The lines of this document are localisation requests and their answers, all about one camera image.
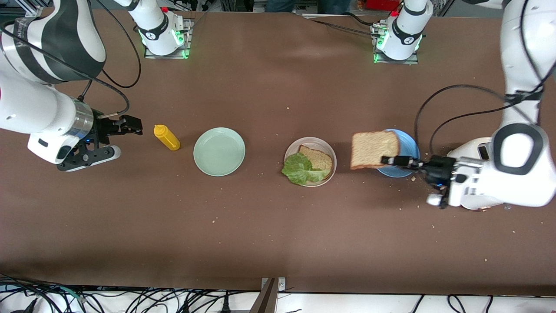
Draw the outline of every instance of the person's leg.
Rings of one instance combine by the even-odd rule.
[[[290,12],[294,10],[295,0],[268,0],[265,12]]]
[[[342,14],[349,12],[351,0],[321,0],[324,14]]]

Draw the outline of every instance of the green lettuce leaf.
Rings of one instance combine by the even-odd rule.
[[[282,174],[286,175],[292,183],[304,185],[307,181],[320,182],[330,174],[330,170],[313,169],[311,161],[303,153],[296,153],[287,157]]]

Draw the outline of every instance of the bread slice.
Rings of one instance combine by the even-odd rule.
[[[400,154],[400,140],[393,131],[356,133],[351,137],[351,169],[381,168],[382,157]]]
[[[332,158],[328,154],[307,148],[304,145],[299,147],[299,152],[303,153],[311,161],[314,169],[332,170]]]

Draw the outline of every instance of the yellow bottle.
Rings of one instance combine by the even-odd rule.
[[[155,125],[155,136],[172,151],[180,148],[180,141],[165,125]]]

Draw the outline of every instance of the tabletop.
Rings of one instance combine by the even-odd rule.
[[[131,32],[131,17],[114,14]],[[132,82],[125,36],[106,12],[94,17],[106,71]],[[321,19],[368,31],[351,17]],[[190,58],[141,60],[139,83],[124,90],[145,134],[111,138],[119,159],[62,173],[27,150],[28,135],[0,130],[0,272],[79,285],[253,290],[284,276],[294,291],[553,295],[555,202],[440,210],[425,203],[419,177],[349,169],[353,133],[412,134],[417,109],[442,87],[504,92],[500,23],[432,18],[409,66],[373,63],[368,36],[294,14],[198,13]],[[57,88],[77,96],[84,86]],[[553,143],[555,91],[547,83],[542,110]],[[85,101],[105,113],[124,106],[99,85]],[[500,105],[474,90],[439,95],[421,117],[421,154],[444,120]],[[454,121],[435,147],[447,153],[499,122],[499,113]],[[155,124],[181,140],[178,151],[153,136]],[[225,177],[193,162],[195,141],[215,127],[246,145]],[[334,177],[317,188],[280,173],[287,147],[305,136],[337,155]]]

